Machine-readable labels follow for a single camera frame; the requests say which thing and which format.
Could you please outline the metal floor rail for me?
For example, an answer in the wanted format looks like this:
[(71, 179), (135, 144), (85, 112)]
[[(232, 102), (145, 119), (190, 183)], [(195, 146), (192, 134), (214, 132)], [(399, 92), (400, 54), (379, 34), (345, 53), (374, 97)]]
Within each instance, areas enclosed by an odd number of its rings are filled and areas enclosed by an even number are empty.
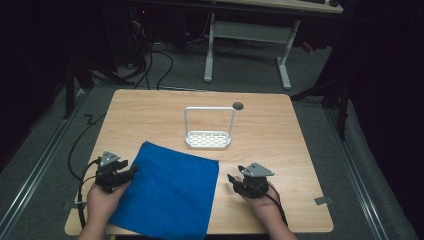
[(358, 198), (358, 202), (364, 213), (364, 216), (369, 225), (369, 228), (374, 236), (374, 239), (389, 240), (387, 232), (380, 219), (380, 216), (377, 213), (377, 209), (374, 204), (374, 201), (371, 199), (369, 191), (366, 185), (364, 184), (361, 174), (355, 164), (354, 157), (350, 151), (347, 141), (343, 140), (341, 135), (338, 132), (336, 114), (334, 113), (333, 110), (328, 110), (328, 109), (324, 109), (323, 112), (330, 124), (332, 132), (334, 133), (335, 138), (337, 139), (338, 145), (343, 153), (345, 165), (348, 171), (348, 176), (355, 190), (355, 193)]
[(78, 90), (72, 94), (75, 106), (66, 113), (66, 91), (60, 91), (54, 104), (36, 121), (12, 161), (0, 173), (0, 240), (5, 240), (13, 230), (53, 161), (75, 112), (89, 93), (89, 90)]

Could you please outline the person's left hand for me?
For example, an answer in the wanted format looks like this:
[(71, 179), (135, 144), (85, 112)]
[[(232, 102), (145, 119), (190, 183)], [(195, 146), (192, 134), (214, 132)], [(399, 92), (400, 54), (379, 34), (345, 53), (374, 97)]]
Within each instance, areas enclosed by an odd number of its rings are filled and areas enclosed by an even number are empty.
[(88, 224), (105, 226), (115, 212), (119, 201), (130, 186), (125, 183), (112, 193), (105, 192), (99, 185), (93, 184), (88, 192)]

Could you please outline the white-legged wooden desk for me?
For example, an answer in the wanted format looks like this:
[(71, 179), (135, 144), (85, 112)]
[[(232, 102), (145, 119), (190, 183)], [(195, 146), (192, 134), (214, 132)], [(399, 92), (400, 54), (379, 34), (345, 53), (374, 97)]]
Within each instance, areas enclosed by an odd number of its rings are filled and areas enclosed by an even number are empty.
[[(339, 16), (344, 9), (339, 5), (332, 7), (329, 0), (326, 4), (314, 4), (298, 0), (203, 0), (212, 7), (257, 7), (258, 9), (284, 10), (288, 13), (318, 14), (319, 16)], [(209, 15), (208, 52), (206, 55), (204, 81), (213, 80), (214, 40), (216, 38), (247, 40), (256, 42), (283, 44), (285, 49), (276, 58), (280, 79), (285, 90), (291, 89), (286, 61), (298, 32), (301, 20), (295, 17), (288, 26), (271, 26), (265, 23), (243, 23), (241, 20), (217, 20), (216, 13)]]

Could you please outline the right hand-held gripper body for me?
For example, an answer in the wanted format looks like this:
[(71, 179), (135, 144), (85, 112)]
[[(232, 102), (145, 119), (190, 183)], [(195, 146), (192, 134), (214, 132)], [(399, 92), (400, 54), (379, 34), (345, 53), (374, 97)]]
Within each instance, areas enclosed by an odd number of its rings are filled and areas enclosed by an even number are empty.
[(268, 177), (274, 176), (275, 173), (259, 163), (251, 163), (245, 167), (243, 179), (239, 182), (239, 188), (233, 190), (245, 197), (256, 199), (266, 195), (269, 190)]

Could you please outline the black metal stand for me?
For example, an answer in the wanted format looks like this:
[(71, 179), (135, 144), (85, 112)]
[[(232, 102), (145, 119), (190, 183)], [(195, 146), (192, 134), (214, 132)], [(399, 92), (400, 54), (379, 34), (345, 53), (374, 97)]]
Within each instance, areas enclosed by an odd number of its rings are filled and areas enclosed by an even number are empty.
[(308, 96), (322, 95), (321, 106), (323, 108), (338, 108), (336, 118), (336, 131), (338, 136), (345, 141), (345, 125), (348, 117), (347, 108), (349, 100), (350, 81), (347, 78), (337, 78), (322, 83), (295, 94), (290, 97), (292, 101), (299, 101)]
[(83, 58), (71, 58), (66, 65), (65, 119), (70, 118), (75, 108), (75, 82), (78, 82), (82, 89), (91, 90), (94, 87), (88, 62)]

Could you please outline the blue cloth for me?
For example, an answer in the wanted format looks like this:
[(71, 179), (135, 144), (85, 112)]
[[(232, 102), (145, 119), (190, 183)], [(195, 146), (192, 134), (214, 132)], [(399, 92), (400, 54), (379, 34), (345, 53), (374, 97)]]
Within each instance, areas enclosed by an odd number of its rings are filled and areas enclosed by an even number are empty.
[(144, 142), (133, 164), (139, 171), (109, 222), (160, 240), (203, 240), (219, 163)]

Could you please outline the person's right hand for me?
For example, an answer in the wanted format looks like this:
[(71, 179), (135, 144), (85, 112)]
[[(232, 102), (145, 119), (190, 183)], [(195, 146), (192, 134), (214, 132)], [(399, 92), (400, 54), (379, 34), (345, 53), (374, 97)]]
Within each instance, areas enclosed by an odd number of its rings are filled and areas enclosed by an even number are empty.
[(244, 200), (250, 205), (254, 214), (263, 225), (266, 220), (281, 219), (283, 221), (279, 210), (279, 194), (274, 190), (270, 189), (264, 197), (256, 199), (244, 197)]

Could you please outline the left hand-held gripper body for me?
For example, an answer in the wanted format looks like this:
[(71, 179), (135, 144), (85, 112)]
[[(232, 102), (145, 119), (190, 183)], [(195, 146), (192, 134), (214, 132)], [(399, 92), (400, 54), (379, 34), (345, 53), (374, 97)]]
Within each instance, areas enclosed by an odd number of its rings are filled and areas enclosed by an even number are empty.
[(100, 157), (95, 183), (105, 192), (112, 193), (114, 188), (125, 184), (121, 182), (121, 173), (124, 168), (118, 168), (119, 161), (123, 161), (119, 155), (107, 150)]

